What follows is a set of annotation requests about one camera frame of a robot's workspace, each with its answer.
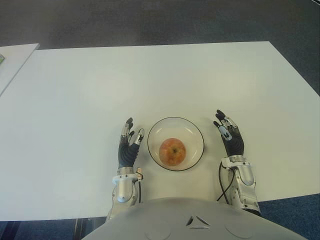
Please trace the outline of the left robot hand black silver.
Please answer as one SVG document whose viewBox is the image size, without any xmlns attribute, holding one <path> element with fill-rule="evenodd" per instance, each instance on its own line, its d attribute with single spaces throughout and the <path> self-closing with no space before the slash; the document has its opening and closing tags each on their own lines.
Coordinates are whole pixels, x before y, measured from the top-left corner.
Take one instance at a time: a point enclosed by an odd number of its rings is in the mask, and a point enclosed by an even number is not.
<svg viewBox="0 0 320 240">
<path fill-rule="evenodd" d="M 130 117 L 124 124 L 118 146 L 118 169 L 130 167 L 132 168 L 135 164 L 136 158 L 139 153 L 140 145 L 145 136 L 145 130 L 141 128 L 133 143 L 130 143 L 131 138 L 135 134 L 133 127 L 133 118 Z"/>
</svg>

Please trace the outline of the right robot hand black silver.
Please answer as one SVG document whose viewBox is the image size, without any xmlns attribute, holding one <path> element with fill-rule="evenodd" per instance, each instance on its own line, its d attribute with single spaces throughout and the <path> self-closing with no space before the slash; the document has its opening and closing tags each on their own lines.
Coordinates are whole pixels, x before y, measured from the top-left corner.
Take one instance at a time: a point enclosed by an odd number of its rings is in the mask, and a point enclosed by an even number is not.
<svg viewBox="0 0 320 240">
<path fill-rule="evenodd" d="M 213 124 L 220 132 L 227 156 L 243 156 L 245 145 L 236 123 L 219 109 L 215 116 L 219 122 L 214 121 Z"/>
</svg>

